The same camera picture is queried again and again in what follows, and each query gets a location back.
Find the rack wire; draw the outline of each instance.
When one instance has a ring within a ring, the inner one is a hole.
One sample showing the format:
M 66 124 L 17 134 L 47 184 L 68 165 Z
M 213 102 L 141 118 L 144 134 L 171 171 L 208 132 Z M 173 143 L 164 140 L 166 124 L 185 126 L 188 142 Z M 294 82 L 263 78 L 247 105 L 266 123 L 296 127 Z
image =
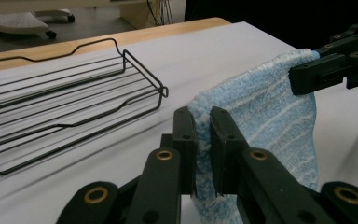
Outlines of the rack wire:
M 52 61 L 103 41 L 114 41 L 117 52 L 112 57 L 0 79 L 0 175 L 136 120 L 157 110 L 162 97 L 168 97 L 168 88 L 126 49 L 120 52 L 113 38 L 53 58 L 18 56 L 0 62 Z

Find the black wire rack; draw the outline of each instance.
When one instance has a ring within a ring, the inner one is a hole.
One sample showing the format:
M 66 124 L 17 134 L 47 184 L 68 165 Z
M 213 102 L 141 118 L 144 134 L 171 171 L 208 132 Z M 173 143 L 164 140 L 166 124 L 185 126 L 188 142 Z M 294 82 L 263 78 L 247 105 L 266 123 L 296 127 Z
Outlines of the black wire rack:
M 57 69 L 49 63 L 52 69 L 42 74 L 0 79 L 0 175 L 111 132 L 157 110 L 168 97 L 168 88 L 127 50 L 120 52 L 113 38 L 53 58 L 0 62 L 53 62 L 103 41 L 114 41 L 112 57 Z

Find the gray floor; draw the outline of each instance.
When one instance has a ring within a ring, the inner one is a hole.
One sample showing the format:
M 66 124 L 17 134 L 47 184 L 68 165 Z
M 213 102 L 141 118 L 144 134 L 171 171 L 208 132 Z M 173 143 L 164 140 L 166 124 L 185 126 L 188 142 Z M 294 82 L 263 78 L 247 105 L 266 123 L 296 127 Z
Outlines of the gray floor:
M 76 21 L 69 23 L 66 17 L 41 17 L 50 29 L 57 33 L 55 39 L 46 34 L 10 35 L 0 33 L 0 52 L 54 44 L 98 35 L 109 35 L 135 30 L 120 18 L 118 6 L 69 8 Z

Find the towel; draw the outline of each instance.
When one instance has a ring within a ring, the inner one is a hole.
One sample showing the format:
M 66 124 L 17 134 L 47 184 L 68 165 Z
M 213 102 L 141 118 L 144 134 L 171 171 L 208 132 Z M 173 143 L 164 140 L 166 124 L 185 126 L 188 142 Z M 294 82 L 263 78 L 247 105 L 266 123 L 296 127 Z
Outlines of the towel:
M 202 91 L 188 108 L 199 138 L 193 197 L 202 223 L 242 223 L 236 195 L 215 196 L 211 169 L 210 111 L 218 106 L 234 118 L 251 147 L 271 151 L 302 185 L 316 189 L 317 161 L 313 144 L 316 104 L 313 93 L 294 96 L 289 70 L 320 56 L 311 49 L 295 49 L 254 69 Z

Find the white tabletop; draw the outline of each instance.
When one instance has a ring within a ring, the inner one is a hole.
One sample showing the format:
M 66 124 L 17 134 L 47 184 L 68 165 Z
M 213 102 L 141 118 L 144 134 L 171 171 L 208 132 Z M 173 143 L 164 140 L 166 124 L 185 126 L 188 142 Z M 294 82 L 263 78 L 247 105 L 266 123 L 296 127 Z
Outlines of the white tabletop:
M 161 135 L 172 132 L 175 109 L 187 105 L 199 91 L 293 49 L 245 22 L 120 48 L 129 50 L 156 75 L 170 89 L 170 96 L 157 112 L 60 156 L 0 176 L 0 224 L 55 223 L 72 196 L 89 183 L 108 181 L 122 186 L 142 172 Z M 110 50 L 68 60 L 83 62 Z M 44 69 L 31 66 L 10 73 Z M 321 182 L 340 179 L 358 186 L 358 89 L 342 89 L 338 86 L 316 94 L 320 177 Z M 182 200 L 182 223 L 200 223 L 187 196 Z

